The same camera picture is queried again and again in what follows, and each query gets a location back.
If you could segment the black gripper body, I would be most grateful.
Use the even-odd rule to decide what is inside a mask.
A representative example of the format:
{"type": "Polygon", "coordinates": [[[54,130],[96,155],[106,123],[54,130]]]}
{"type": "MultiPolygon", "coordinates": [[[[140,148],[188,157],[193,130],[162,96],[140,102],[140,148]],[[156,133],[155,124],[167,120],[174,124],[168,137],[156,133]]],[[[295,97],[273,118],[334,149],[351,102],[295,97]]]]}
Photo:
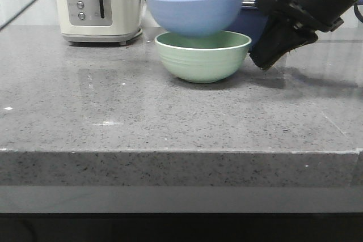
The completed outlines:
{"type": "Polygon", "coordinates": [[[256,0],[256,4],[263,14],[290,20],[295,28],[333,32],[344,23],[340,10],[327,0],[256,0]]]}

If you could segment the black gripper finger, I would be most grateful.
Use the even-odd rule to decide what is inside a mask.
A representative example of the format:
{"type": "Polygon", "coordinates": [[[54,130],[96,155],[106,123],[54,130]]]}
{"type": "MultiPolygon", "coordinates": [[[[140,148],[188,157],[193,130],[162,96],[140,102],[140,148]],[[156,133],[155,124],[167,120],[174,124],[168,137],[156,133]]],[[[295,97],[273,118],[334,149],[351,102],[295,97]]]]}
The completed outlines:
{"type": "Polygon", "coordinates": [[[315,31],[299,28],[290,21],[269,20],[260,39],[252,47],[250,58],[262,70],[268,70],[284,54],[316,42],[315,31]]]}

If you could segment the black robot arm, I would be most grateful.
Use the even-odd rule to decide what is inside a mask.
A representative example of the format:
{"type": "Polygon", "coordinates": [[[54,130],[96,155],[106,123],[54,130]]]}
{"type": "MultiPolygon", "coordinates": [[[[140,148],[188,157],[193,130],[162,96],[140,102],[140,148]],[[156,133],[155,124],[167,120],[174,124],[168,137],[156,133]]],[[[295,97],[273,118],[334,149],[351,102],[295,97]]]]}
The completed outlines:
{"type": "Polygon", "coordinates": [[[256,0],[267,16],[260,39],[250,57],[268,70],[285,53],[317,41],[317,31],[333,32],[344,21],[341,16],[359,0],[256,0]]]}

